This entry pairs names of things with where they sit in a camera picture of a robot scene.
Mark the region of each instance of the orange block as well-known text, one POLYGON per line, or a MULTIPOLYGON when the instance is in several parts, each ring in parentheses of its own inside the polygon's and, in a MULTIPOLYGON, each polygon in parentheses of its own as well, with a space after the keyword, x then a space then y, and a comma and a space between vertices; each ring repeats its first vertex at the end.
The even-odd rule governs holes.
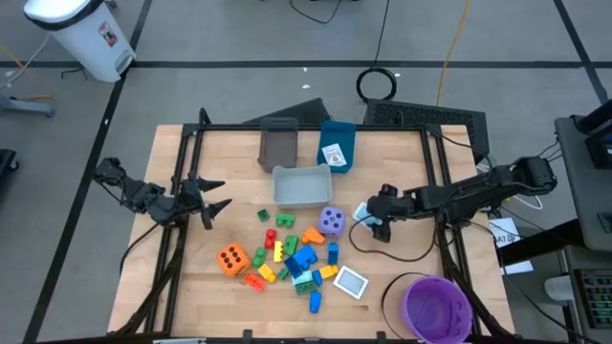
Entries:
POLYGON ((266 282, 250 272, 247 272, 245 282, 257 291, 262 291, 264 288, 266 288, 266 282))
POLYGON ((314 227, 306 229, 304 235, 302 235, 302 243, 304 243, 304 245, 308 243, 323 244, 324 241, 325 237, 314 227))
POLYGON ((251 259, 240 244, 232 243, 217 253, 217 264, 227 276, 235 277, 240 271, 251 266, 251 259))

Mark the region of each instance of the table leg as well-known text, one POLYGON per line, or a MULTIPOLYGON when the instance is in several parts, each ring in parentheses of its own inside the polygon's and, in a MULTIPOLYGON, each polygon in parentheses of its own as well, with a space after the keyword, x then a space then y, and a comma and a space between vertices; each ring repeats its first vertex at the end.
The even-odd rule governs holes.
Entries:
POLYGON ((578 219, 568 221, 536 235, 497 250, 497 257, 505 266, 523 262, 541 254, 554 252, 567 245, 584 246, 578 219))

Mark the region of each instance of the purple dice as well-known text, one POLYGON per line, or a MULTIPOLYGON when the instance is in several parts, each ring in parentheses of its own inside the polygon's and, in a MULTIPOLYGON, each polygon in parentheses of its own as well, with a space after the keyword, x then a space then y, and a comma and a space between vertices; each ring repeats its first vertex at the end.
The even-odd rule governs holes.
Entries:
POLYGON ((326 206, 321 211, 317 229, 330 238, 339 238, 344 230, 344 212, 333 206, 326 206))

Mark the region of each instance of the green lego brick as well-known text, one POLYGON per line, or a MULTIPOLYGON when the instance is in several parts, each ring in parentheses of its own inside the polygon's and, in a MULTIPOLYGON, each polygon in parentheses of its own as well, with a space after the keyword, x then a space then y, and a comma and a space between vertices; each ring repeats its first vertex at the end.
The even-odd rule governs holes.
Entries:
POLYGON ((256 268, 260 268, 266 262, 266 255, 268 251, 263 247, 258 247, 255 252, 255 256, 252 257, 252 265, 256 268))
POLYGON ((268 214, 268 210, 261 209, 257 211, 257 216, 259 217, 259 221, 264 222, 270 219, 270 214, 268 214))
POLYGON ((285 278, 287 278, 288 274, 289 274, 289 271, 287 269, 283 268, 278 273, 278 278, 280 278, 281 281, 284 281, 285 278))
POLYGON ((312 280, 312 281, 308 281, 308 282, 304 282, 304 283, 295 285, 295 292, 297 292, 298 295, 301 295, 301 294, 311 292, 313 290, 317 290, 317 288, 318 288, 317 282, 315 282, 315 280, 312 280))
POLYGON ((276 214, 276 225, 279 227, 285 226, 287 228, 291 228, 294 226, 294 222, 295 215, 283 213, 276 214))
POLYGON ((299 237, 297 235, 287 235, 285 238, 285 246, 283 246, 285 254, 294 255, 298 242, 299 237))

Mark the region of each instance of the trash can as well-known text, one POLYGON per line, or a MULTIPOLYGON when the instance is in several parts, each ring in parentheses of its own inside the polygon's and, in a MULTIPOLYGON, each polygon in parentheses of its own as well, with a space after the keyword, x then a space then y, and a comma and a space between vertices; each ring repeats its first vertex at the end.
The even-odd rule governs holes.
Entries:
POLYGON ((104 0, 29 0, 23 12, 98 80, 119 80, 136 58, 104 0))

